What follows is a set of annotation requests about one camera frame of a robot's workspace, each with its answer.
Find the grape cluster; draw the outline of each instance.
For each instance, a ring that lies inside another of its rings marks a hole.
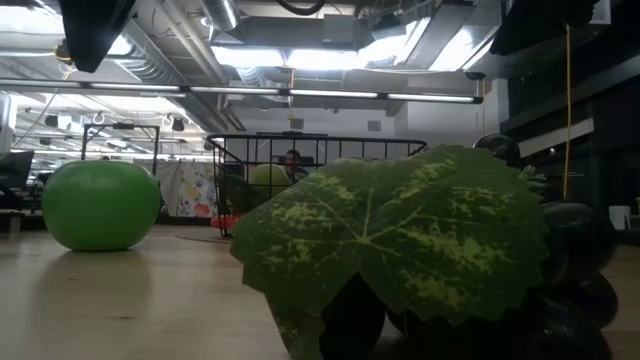
[[[520,168],[520,150],[505,136],[488,135],[475,147],[488,148],[507,165]],[[613,255],[615,229],[586,205],[550,200],[541,204],[550,254],[540,265],[543,285],[531,289],[522,306],[508,310],[498,322],[471,318],[454,327],[444,318],[422,321],[410,311],[395,314],[386,308],[387,318],[411,350],[392,358],[610,360],[600,329],[615,318],[618,297],[600,270]],[[323,358],[364,360],[381,334],[385,305],[356,275],[322,315]]]

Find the colorful poster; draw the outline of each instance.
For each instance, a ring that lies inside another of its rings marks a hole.
[[[212,164],[182,163],[177,215],[216,216],[216,189]]]

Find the person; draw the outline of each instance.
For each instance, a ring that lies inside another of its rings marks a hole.
[[[291,184],[295,184],[305,176],[309,175],[307,170],[299,166],[302,163],[302,156],[300,156],[300,153],[297,150],[291,149],[287,151],[284,162],[286,164],[287,175],[289,175]]]

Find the red object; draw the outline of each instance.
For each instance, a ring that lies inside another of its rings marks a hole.
[[[229,230],[240,219],[240,216],[222,215],[211,219],[211,226],[216,229]]]

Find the green leaf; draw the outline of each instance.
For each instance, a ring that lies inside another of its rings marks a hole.
[[[319,316],[269,303],[282,342],[292,359],[322,360],[318,339],[324,331]]]
[[[541,281],[538,197],[487,151],[339,160],[257,207],[233,229],[245,284],[319,316],[360,273],[396,313],[497,320]]]

